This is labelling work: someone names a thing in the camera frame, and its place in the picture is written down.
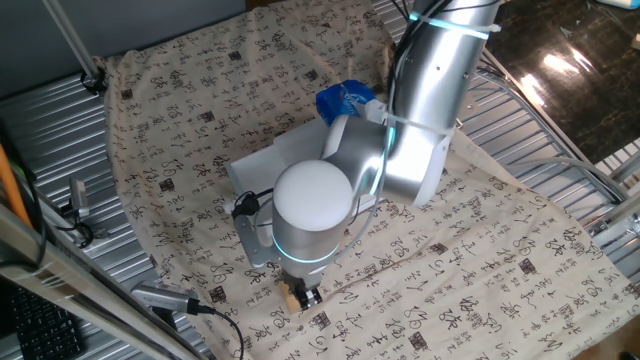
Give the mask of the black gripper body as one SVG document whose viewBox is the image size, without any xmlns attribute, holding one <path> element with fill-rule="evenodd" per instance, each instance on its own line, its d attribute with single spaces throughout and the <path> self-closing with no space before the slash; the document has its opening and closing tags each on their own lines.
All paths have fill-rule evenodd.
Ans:
<svg viewBox="0 0 640 360">
<path fill-rule="evenodd" d="M 302 294 L 317 288 L 320 285 L 321 277 L 319 275 L 311 275 L 310 277 L 301 278 L 284 271 L 283 281 L 292 293 Z"/>
</svg>

